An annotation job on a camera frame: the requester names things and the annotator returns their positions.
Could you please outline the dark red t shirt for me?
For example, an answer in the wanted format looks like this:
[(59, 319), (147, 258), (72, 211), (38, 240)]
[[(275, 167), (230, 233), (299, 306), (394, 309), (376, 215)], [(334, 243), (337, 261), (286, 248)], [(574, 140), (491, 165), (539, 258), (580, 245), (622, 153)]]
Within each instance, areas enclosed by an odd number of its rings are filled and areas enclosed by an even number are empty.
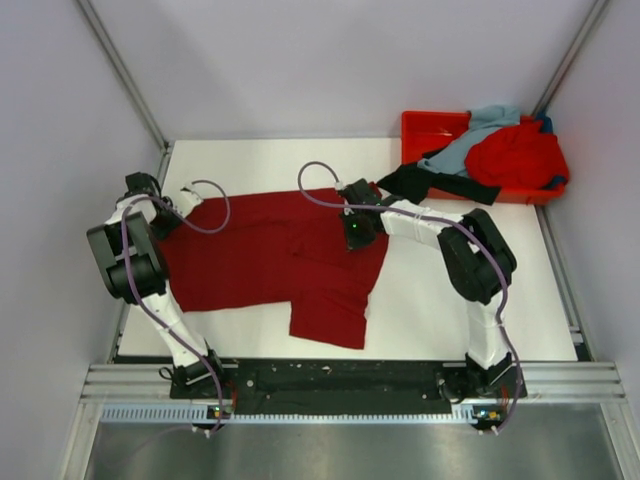
[(361, 350), (369, 296), (378, 280), (388, 238), (378, 235), (349, 250), (331, 188), (205, 200), (189, 216), (213, 227), (205, 235), (186, 225), (160, 241), (170, 285), (185, 312), (210, 312), (287, 302), (292, 336)]

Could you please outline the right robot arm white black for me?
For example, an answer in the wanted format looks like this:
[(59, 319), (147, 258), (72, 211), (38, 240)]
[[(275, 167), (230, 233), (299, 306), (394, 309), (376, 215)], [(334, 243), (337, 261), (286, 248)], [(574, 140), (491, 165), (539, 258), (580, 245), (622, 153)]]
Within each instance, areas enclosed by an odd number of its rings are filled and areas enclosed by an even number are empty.
[(502, 318), (517, 261), (488, 212), (439, 213), (396, 195), (382, 197), (364, 179), (347, 186), (337, 183), (336, 191), (345, 203), (340, 218), (350, 250), (386, 234), (441, 252), (451, 285), (466, 301), (469, 328), (466, 373), (460, 380), (443, 378), (441, 395), (452, 403), (472, 392), (487, 396), (498, 390), (505, 396), (506, 374), (513, 371), (511, 393), (519, 397), (523, 374)]

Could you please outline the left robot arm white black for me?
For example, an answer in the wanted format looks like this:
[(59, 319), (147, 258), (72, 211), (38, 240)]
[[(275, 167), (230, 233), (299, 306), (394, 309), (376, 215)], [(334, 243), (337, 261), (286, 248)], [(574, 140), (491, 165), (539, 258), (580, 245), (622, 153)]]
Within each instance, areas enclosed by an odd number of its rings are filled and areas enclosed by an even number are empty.
[(184, 323), (159, 242), (181, 225), (207, 235), (220, 232), (230, 221), (229, 199), (222, 196), (225, 216), (220, 226), (199, 227), (187, 219), (203, 203), (196, 187), (219, 189), (215, 182), (192, 181), (173, 198), (163, 195), (159, 181), (146, 173), (130, 174), (125, 183), (127, 191), (112, 215), (86, 233), (102, 281), (112, 297), (141, 309), (169, 348), (172, 366), (163, 370), (163, 377), (171, 382), (171, 394), (221, 402), (227, 374), (206, 339)]

